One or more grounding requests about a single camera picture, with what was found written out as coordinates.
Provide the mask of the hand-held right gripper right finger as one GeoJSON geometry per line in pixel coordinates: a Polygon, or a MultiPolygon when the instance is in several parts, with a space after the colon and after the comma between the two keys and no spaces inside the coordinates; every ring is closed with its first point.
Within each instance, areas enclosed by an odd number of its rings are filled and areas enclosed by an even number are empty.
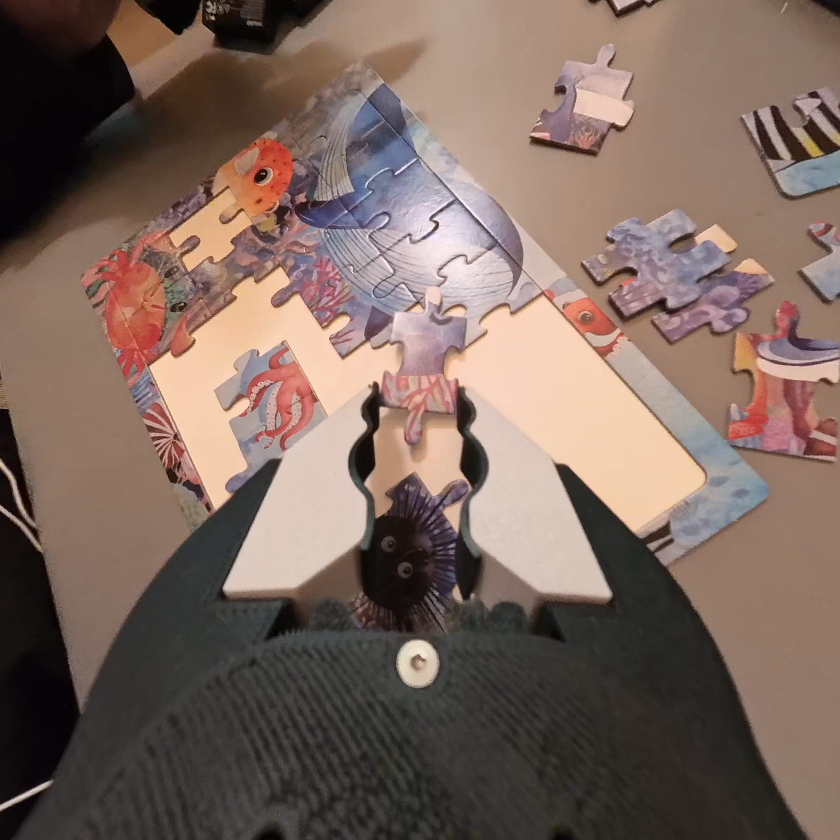
{"type": "Polygon", "coordinates": [[[473,388],[458,389],[465,601],[603,605],[613,593],[551,456],[473,388]]]}

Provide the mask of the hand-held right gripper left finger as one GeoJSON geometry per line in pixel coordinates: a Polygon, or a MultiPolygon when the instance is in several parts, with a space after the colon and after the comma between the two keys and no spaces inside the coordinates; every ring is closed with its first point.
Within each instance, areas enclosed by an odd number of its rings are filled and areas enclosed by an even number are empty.
{"type": "Polygon", "coordinates": [[[367,387],[280,459],[224,583],[230,600],[351,602],[362,590],[361,550],[375,521],[358,467],[372,444],[379,388],[367,387]]]}

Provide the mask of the black sea urchin puzzle piece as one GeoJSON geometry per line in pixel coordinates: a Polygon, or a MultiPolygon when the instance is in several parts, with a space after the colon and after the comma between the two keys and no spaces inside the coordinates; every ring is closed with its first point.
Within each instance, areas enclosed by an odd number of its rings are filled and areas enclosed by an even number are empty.
{"type": "Polygon", "coordinates": [[[386,492],[392,504],[374,520],[363,555],[365,583],[350,604],[360,629],[447,632],[456,605],[458,535],[445,512],[468,491],[469,483],[456,479],[435,495],[413,473],[386,492]]]}

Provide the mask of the ocean jigsaw puzzle board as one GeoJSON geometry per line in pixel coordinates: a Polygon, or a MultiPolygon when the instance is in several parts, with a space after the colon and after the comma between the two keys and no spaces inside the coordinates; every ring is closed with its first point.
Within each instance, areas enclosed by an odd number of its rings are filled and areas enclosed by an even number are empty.
{"type": "MultiPolygon", "coordinates": [[[[399,368],[428,287],[467,319],[448,377],[567,463],[670,564],[766,482],[375,71],[298,113],[100,258],[81,287],[192,528],[245,468],[214,389],[288,341],[327,415],[399,368]]],[[[291,419],[290,386],[260,404],[291,419]]]]}

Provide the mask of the coral and striped puzzle piece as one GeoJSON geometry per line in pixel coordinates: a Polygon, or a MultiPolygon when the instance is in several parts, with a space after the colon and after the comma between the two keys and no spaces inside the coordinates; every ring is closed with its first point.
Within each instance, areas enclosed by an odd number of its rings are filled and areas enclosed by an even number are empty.
{"type": "Polygon", "coordinates": [[[445,360],[450,350],[465,348],[466,332],[466,318],[443,313],[438,287],[425,290],[422,311],[394,316],[389,343],[402,346],[402,362],[396,373],[384,372],[381,404],[406,411],[404,439],[409,447],[421,443],[427,413],[456,412],[459,384],[446,377],[445,360]]]}

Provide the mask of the striped fish puzzle piece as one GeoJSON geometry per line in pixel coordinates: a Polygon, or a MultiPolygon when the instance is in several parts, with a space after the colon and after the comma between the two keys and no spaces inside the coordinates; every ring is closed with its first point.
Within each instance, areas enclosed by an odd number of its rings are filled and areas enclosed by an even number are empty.
{"type": "Polygon", "coordinates": [[[839,104],[834,89],[807,91],[792,106],[796,120],[774,104],[741,116],[767,172],[788,198],[838,187],[839,104]]]}

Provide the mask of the person's left forearm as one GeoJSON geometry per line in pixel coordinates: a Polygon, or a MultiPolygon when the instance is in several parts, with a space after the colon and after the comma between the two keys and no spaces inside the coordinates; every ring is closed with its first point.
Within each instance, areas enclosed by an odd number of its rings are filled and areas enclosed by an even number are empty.
{"type": "Polygon", "coordinates": [[[1,239],[70,182],[88,135],[133,98],[108,36],[120,1],[1,2],[1,239]]]}

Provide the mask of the pile of loose puzzle pieces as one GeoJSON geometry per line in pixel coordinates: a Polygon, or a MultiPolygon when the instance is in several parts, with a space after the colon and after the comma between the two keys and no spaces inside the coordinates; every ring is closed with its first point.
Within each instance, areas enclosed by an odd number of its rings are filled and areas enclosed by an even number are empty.
{"type": "Polygon", "coordinates": [[[729,409],[731,446],[837,461],[838,421],[820,415],[816,390],[838,383],[838,342],[804,336],[802,309],[792,301],[778,305],[770,332],[739,331],[749,301],[774,284],[767,269],[754,259],[728,268],[737,245],[719,226],[699,234],[679,209],[650,223],[629,218],[606,238],[582,266],[598,285],[625,276],[609,296],[622,319],[658,308],[652,323],[669,343],[704,328],[734,334],[732,371],[747,374],[752,390],[745,406],[729,409]]]}

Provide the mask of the person's dark clothing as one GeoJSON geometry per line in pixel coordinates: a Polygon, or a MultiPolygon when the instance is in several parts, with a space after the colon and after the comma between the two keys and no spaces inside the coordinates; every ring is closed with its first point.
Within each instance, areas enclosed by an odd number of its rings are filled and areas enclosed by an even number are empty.
{"type": "Polygon", "coordinates": [[[79,718],[67,648],[1,391],[1,838],[13,838],[79,718]]]}

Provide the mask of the white patch blue puzzle piece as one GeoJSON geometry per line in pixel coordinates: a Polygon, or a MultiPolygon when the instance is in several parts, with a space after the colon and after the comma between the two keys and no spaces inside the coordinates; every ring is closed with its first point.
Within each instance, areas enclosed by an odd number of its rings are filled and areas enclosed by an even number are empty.
{"type": "Polygon", "coordinates": [[[529,140],[568,151],[597,155],[612,129],[624,129],[634,116],[634,101],[625,98],[634,79],[612,67],[613,44],[599,49],[595,62],[569,59],[563,64],[554,92],[559,107],[542,110],[529,140]]]}

